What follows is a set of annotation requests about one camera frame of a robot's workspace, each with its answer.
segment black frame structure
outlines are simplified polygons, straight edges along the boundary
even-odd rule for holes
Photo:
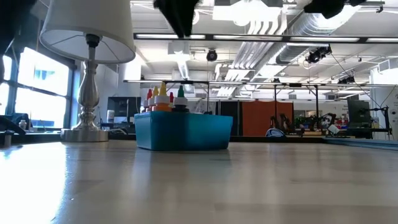
[[[398,37],[382,36],[339,36],[339,35],[249,35],[249,34],[192,34],[179,39],[170,33],[135,33],[134,40],[191,40],[191,41],[238,41],[238,42],[276,42],[314,45],[314,44],[398,44]]]
[[[325,87],[357,87],[361,91],[366,92],[368,88],[374,88],[374,87],[395,87],[395,85],[378,85],[378,84],[328,84],[328,83],[261,83],[261,82],[213,82],[213,81],[199,81],[199,80],[124,80],[123,82],[125,83],[162,83],[164,82],[165,84],[168,83],[180,83],[180,84],[189,84],[189,85],[194,85],[194,84],[202,84],[207,86],[207,91],[208,93],[210,92],[210,86],[211,85],[216,85],[216,86],[240,86],[240,85],[257,85],[257,86],[263,86],[266,87],[267,89],[273,89],[274,90],[274,101],[276,102],[277,95],[278,93],[284,89],[285,87],[289,88],[303,88],[305,87],[308,91],[313,93],[315,95],[315,104],[316,104],[316,123],[317,127],[320,127],[320,115],[319,115],[319,97],[318,97],[318,90],[320,88],[325,88]],[[252,98],[210,98],[210,95],[207,94],[206,98],[202,98],[203,100],[207,100],[207,110],[209,110],[209,102],[210,100],[236,100],[236,101],[252,101],[252,100],[271,100],[271,99],[252,99]],[[290,100],[290,101],[314,101],[314,100]],[[342,100],[322,100],[322,101],[342,101]],[[274,108],[274,116],[277,117],[277,104],[275,104]]]

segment green bottle cap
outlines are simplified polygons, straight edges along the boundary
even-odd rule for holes
[[[184,89],[183,89],[183,86],[182,86],[182,85],[180,85],[180,88],[178,89],[178,95],[177,95],[177,97],[185,97],[185,96],[184,96]]]

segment orange bottle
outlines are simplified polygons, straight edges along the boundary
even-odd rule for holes
[[[155,104],[156,106],[152,107],[152,111],[169,111],[171,112],[171,108],[169,107],[170,98],[166,94],[166,84],[162,82],[160,86],[159,96],[155,96]]]

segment table surface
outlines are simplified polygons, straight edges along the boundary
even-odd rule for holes
[[[231,143],[150,152],[134,141],[0,151],[0,223],[398,223],[398,152]]]

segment blue plastic bin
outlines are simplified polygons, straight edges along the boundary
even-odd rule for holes
[[[153,151],[227,149],[233,118],[153,111],[136,114],[138,147]]]

